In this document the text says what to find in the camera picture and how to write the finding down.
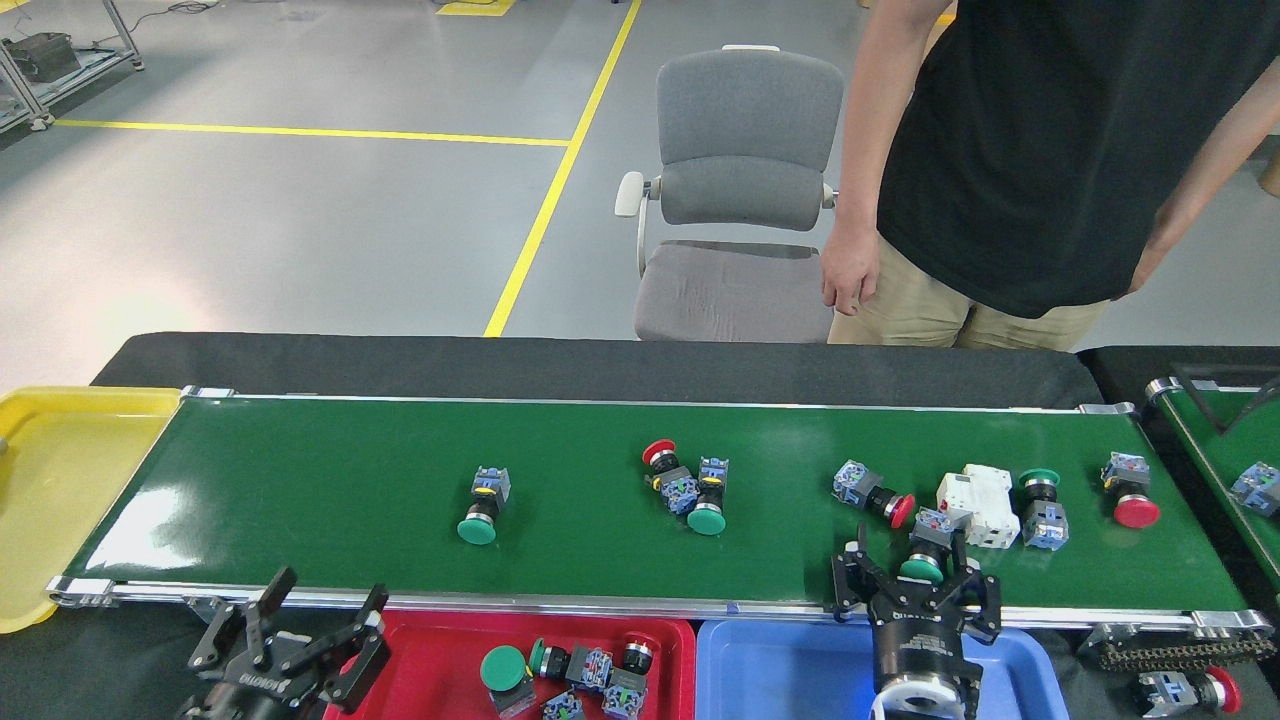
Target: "gray floor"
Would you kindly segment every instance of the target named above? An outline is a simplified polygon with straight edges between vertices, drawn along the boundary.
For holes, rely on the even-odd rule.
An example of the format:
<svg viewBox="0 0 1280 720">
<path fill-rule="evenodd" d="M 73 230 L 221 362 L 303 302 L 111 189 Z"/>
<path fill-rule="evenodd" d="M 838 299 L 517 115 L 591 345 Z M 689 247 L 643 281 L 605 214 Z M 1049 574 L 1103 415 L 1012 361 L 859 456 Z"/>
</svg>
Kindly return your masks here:
<svg viewBox="0 0 1280 720">
<path fill-rule="evenodd" d="M 168 4 L 119 3 L 131 20 Z M 134 33 L 147 70 L 116 73 L 55 114 L 567 140 L 627 5 L 434 10 L 228 0 L 150 18 Z M 634 337 L 634 225 L 612 201 L 623 172 L 657 170 L 664 60 L 768 42 L 847 72 L 864 18 L 823 0 L 646 0 L 504 334 Z M 96 3 L 73 0 L 0 14 L 0 36 L 19 36 L 14 24 L 77 41 L 113 32 Z M 67 126 L 10 131 L 0 147 L 0 392 L 84 384 L 125 338 L 152 331 L 481 334 L 564 155 Z M 1260 170 L 1233 178 L 1148 288 L 1082 347 L 1280 343 L 1280 200 L 1257 187 Z M 820 246 L 828 222 L 796 240 Z"/>
</svg>

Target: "metal shelf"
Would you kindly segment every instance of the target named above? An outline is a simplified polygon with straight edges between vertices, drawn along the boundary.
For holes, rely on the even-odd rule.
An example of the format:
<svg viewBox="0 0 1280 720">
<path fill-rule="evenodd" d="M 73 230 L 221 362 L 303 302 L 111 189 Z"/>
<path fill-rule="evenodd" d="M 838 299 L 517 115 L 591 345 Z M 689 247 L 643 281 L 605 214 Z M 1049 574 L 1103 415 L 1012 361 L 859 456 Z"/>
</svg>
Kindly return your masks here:
<svg viewBox="0 0 1280 720">
<path fill-rule="evenodd" d="M 138 55 L 138 47 L 133 44 L 129 28 L 124 24 L 124 19 L 120 18 L 120 12 L 115 8 L 114 0 L 102 0 L 102 8 L 106 10 L 108 17 L 111 18 L 111 24 L 115 26 L 115 31 L 124 47 L 76 47 L 76 58 L 79 60 L 81 69 L 54 82 L 28 82 L 18 70 L 18 65 L 9 53 L 0 49 L 0 73 L 3 73 L 3 78 L 0 79 L 13 87 L 18 101 L 26 106 L 26 111 L 19 109 L 13 115 L 4 114 L 0 110 L 0 132 L 24 120 L 31 124 L 31 129 L 41 131 L 47 128 L 54 122 L 54 115 L 50 113 L 50 106 L 54 102 L 93 82 L 120 63 L 129 61 L 133 64 L 133 69 L 145 69 L 142 59 Z"/>
<path fill-rule="evenodd" d="M 36 105 L 38 101 L 31 95 L 13 59 L 0 50 L 0 132 L 29 122 Z"/>
</svg>

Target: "blue tray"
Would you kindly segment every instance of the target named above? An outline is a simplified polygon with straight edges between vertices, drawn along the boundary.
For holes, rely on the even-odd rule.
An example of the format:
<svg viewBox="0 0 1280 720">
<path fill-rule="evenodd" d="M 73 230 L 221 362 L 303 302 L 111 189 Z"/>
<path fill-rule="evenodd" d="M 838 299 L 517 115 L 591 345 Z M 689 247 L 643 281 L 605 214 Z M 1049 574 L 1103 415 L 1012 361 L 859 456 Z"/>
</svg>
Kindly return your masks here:
<svg viewBox="0 0 1280 720">
<path fill-rule="evenodd" d="M 987 647 L 964 638 L 982 665 L 978 720 L 1070 720 L 1048 656 L 1005 630 Z M 869 625 L 707 621 L 698 632 L 698 720 L 864 720 L 872 687 Z"/>
</svg>

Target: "red tray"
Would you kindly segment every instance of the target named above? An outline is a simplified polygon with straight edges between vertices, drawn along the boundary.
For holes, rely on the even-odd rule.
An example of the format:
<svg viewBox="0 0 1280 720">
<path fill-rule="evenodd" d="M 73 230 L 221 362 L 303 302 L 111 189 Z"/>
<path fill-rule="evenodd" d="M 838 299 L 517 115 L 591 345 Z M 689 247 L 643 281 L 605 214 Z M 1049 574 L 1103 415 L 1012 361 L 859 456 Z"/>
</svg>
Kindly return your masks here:
<svg viewBox="0 0 1280 720">
<path fill-rule="evenodd" d="M 480 661 L 500 644 L 526 656 L 534 641 L 573 650 L 573 644 L 602 647 L 621 657 L 623 638 L 641 635 L 654 643 L 649 694 L 641 720 L 682 720 L 694 716 L 694 632 L 684 620 L 570 618 L 492 612 L 425 612 L 388 610 L 387 643 L 390 662 L 353 715 L 335 707 L 325 720 L 495 720 L 497 711 L 480 682 Z M 541 717 L 541 703 L 564 692 L 564 683 L 535 678 L 538 707 L 521 719 Z M 604 720 L 600 698 L 582 693 L 589 720 Z"/>
</svg>

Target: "hand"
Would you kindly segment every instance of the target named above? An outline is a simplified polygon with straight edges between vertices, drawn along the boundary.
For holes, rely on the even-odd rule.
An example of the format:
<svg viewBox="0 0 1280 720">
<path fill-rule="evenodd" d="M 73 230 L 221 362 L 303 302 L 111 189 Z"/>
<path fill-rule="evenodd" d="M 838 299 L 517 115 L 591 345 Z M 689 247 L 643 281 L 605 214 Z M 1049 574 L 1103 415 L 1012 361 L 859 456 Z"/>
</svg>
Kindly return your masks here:
<svg viewBox="0 0 1280 720">
<path fill-rule="evenodd" d="M 841 315 L 856 315 L 854 302 L 876 295 L 881 234 L 874 227 L 847 229 L 836 220 L 822 251 L 822 301 Z"/>
</svg>

